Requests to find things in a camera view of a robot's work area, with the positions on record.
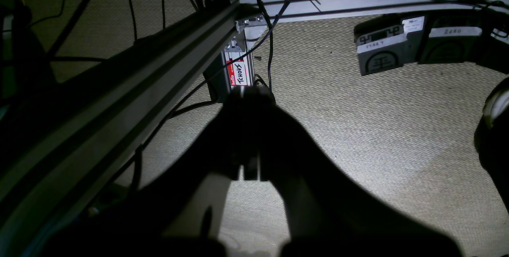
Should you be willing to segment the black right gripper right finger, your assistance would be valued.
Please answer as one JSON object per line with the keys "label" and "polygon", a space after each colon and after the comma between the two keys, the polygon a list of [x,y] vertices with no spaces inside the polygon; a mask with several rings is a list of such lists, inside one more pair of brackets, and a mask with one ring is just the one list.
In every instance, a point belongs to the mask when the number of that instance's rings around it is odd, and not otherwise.
{"label": "black right gripper right finger", "polygon": [[256,103],[267,135],[260,173],[285,205],[291,242],[283,256],[460,257],[451,237],[373,196],[324,154],[305,128],[276,106],[266,88]]}

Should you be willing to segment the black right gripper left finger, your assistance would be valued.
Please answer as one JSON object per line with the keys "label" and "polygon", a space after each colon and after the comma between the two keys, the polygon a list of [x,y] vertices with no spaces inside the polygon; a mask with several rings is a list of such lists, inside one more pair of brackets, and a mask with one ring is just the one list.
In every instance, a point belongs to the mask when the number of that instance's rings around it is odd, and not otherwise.
{"label": "black right gripper left finger", "polygon": [[243,168],[256,180],[256,132],[237,134],[234,119],[253,124],[261,88],[235,88],[182,156],[151,184],[95,217],[55,233],[46,257],[224,256],[216,241],[231,181]]}

